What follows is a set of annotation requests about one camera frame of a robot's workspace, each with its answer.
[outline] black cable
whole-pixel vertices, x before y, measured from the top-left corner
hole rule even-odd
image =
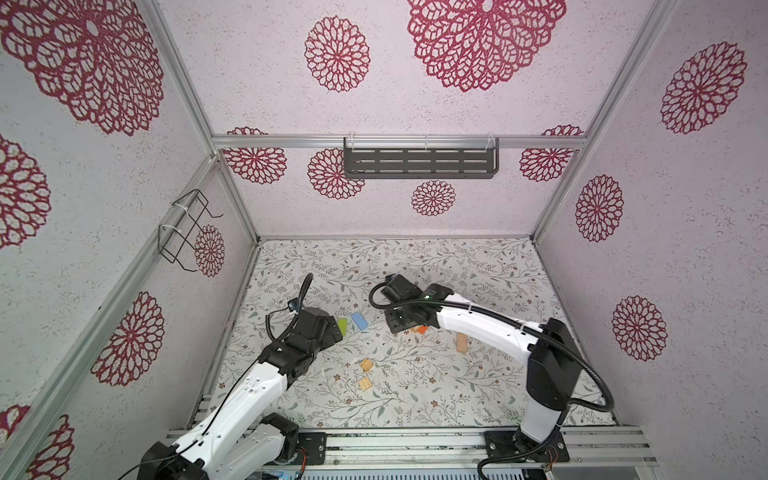
[[[285,310],[288,310],[288,307],[281,308],[280,310],[275,310],[274,312],[269,312],[264,317],[264,326],[266,327],[266,334],[269,336],[270,340],[272,340],[273,342],[275,341],[275,334],[272,333],[272,325],[270,324],[270,318],[274,313],[283,312]]]
[[[308,273],[301,283],[301,288],[299,289],[299,309],[297,312],[301,311],[301,307],[304,305],[304,297],[306,296],[306,293],[310,291],[310,285],[312,284],[312,279],[314,277],[314,275]]]
[[[304,297],[306,296],[306,293],[310,290],[310,285],[312,284],[312,278],[314,278],[314,275],[312,275],[311,273],[308,273],[304,277],[304,281],[301,283],[301,288],[299,288],[299,297],[296,299],[297,300],[297,303],[296,303],[296,312],[297,313],[301,311],[301,309],[302,309],[302,307],[304,305]],[[276,340],[276,338],[275,338],[275,334],[272,332],[272,324],[270,323],[270,321],[272,319],[272,314],[273,313],[282,312],[284,310],[288,310],[289,308],[290,308],[290,306],[287,306],[284,309],[275,310],[274,312],[269,312],[264,317],[264,326],[266,327],[266,334],[270,338],[270,340],[272,340],[273,342]],[[296,323],[296,316],[294,315],[293,316],[293,321],[290,323],[290,325],[288,325],[288,327],[283,331],[283,333],[281,333],[280,336],[277,337],[277,338],[282,339],[283,336],[291,329],[291,327],[293,327],[293,325],[295,323]]]
[[[379,310],[388,310],[392,308],[399,308],[405,305],[416,305],[416,304],[434,305],[434,306],[450,306],[450,307],[459,308],[462,310],[469,310],[471,307],[472,312],[482,313],[483,315],[490,316],[491,318],[507,323],[508,325],[512,325],[520,329],[523,333],[527,333],[528,335],[531,335],[534,338],[537,338],[543,341],[544,343],[547,343],[548,345],[553,346],[554,348],[563,352],[565,356],[567,356],[570,360],[579,364],[581,369],[583,369],[587,373],[587,375],[589,375],[594,380],[595,384],[597,384],[598,388],[600,389],[600,393],[602,394],[603,399],[605,400],[604,405],[599,405],[593,402],[587,402],[586,400],[582,400],[582,399],[570,399],[568,402],[571,403],[572,405],[580,405],[588,409],[596,410],[598,412],[610,412],[611,410],[613,410],[614,396],[611,393],[610,389],[608,388],[608,385],[600,377],[600,375],[598,375],[598,373],[595,372],[592,366],[588,364],[586,360],[582,359],[581,356],[579,356],[576,352],[569,349],[568,347],[558,342],[557,340],[551,338],[550,336],[546,336],[544,333],[541,333],[537,330],[524,326],[522,323],[518,322],[517,320],[511,319],[500,313],[494,312],[493,310],[488,310],[486,308],[483,308],[481,306],[474,305],[474,304],[470,305],[468,303],[446,302],[445,300],[430,300],[430,299],[402,300],[400,302],[390,303],[388,305],[376,303],[376,301],[374,301],[373,299],[373,294],[376,291],[382,289],[386,285],[387,285],[387,282],[379,283],[378,285],[374,286],[371,289],[371,293],[368,294],[368,301],[373,308],[376,308]]]
[[[127,472],[125,472],[123,475],[120,475],[120,476],[118,477],[118,480],[123,480],[123,478],[125,478],[125,476],[126,476],[126,475],[128,475],[129,473],[131,473],[132,471],[134,471],[136,468],[139,468],[139,467],[141,467],[142,465],[146,465],[147,463],[165,462],[166,460],[171,460],[172,458],[181,457],[181,454],[182,454],[182,453],[184,453],[184,452],[186,452],[187,450],[189,450],[189,449],[192,447],[192,445],[194,445],[194,442],[192,442],[192,444],[191,444],[191,445],[189,445],[188,447],[186,447],[186,448],[185,448],[184,450],[182,450],[181,452],[175,452],[173,455],[169,455],[169,456],[167,456],[167,457],[163,457],[163,458],[156,458],[155,460],[145,460],[144,462],[138,462],[136,465],[132,466],[132,467],[131,467],[131,468],[130,468],[130,469],[127,471]]]

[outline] yellow block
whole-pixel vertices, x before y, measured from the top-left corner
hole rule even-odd
[[[370,372],[373,366],[374,363],[371,359],[365,359],[360,363],[360,367],[362,367],[363,372]]]
[[[367,376],[364,376],[362,380],[358,382],[358,385],[360,385],[360,389],[365,392],[367,389],[371,388],[373,386],[373,383],[368,379]]]

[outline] cable tie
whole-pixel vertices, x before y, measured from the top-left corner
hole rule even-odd
[[[176,230],[176,232],[177,232],[179,235],[181,235],[182,237],[184,236],[184,234],[183,234],[183,233],[181,233],[181,230],[177,229],[177,228],[176,228],[176,227],[174,227],[173,225],[168,225],[167,223],[163,223],[163,224],[161,225],[161,227],[168,227],[168,228],[172,228],[172,229]]]

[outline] red floral pattern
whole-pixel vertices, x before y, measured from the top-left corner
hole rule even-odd
[[[37,161],[0,135],[0,249],[35,236],[51,211],[50,196]]]
[[[411,196],[411,205],[421,215],[433,217],[447,212],[455,199],[456,192],[450,184],[430,180],[416,187]]]
[[[79,121],[133,135],[159,115],[163,70],[131,0],[0,0],[0,31],[40,91]]]
[[[56,430],[48,434],[42,450],[27,468],[27,480],[59,480],[64,477],[69,472],[69,461],[74,452],[73,434],[69,415],[62,415]]]
[[[366,37],[346,18],[325,17],[304,42],[306,66],[331,91],[348,91],[366,77],[371,64]]]
[[[581,135],[584,132],[573,125],[558,125],[549,128],[543,135]],[[574,151],[569,148],[528,148],[520,157],[520,171],[523,176],[545,182],[560,177]]]
[[[598,175],[581,189],[576,202],[576,225],[587,240],[599,242],[619,226],[624,200],[619,183],[607,175]]]
[[[344,175],[344,152],[338,148],[317,152],[310,160],[306,174],[315,190],[337,200],[354,197],[366,184],[365,180],[355,180]]]
[[[258,128],[238,127],[230,135],[266,135]],[[271,184],[286,173],[282,148],[230,148],[222,151],[232,171],[255,184]]]
[[[216,276],[224,265],[224,240],[213,225],[200,229],[194,241],[194,259],[205,276]]]
[[[736,44],[713,44],[676,71],[661,100],[661,120],[668,130],[688,134],[724,114],[744,83],[744,52]]]
[[[141,292],[101,351],[91,373],[100,383],[126,386],[149,370],[163,346],[165,319],[155,298]]]
[[[488,90],[533,61],[565,0],[409,0],[414,54],[445,87]]]
[[[0,446],[8,440],[28,411],[29,406],[14,405],[0,413]]]
[[[667,346],[667,323],[648,299],[628,296],[616,305],[614,335],[619,346],[635,359],[653,360]]]

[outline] leaf pattern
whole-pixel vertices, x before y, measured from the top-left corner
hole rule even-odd
[[[525,366],[476,339],[456,352],[456,334],[430,327],[392,335],[368,292],[390,273],[421,287],[440,283],[477,303],[523,320],[564,319],[549,279],[529,240],[271,240],[263,242],[240,316],[233,328],[212,406],[218,405],[269,343],[264,316],[298,294],[307,273],[315,279],[305,305],[339,317],[359,312],[369,327],[350,320],[344,340],[324,350],[306,375],[265,412],[304,428],[516,425],[525,413]],[[290,322],[276,313],[275,334]],[[375,366],[363,372],[359,364]],[[359,381],[373,387],[363,392]],[[582,374],[576,396],[599,400]],[[613,425],[610,414],[573,409],[569,425]]]

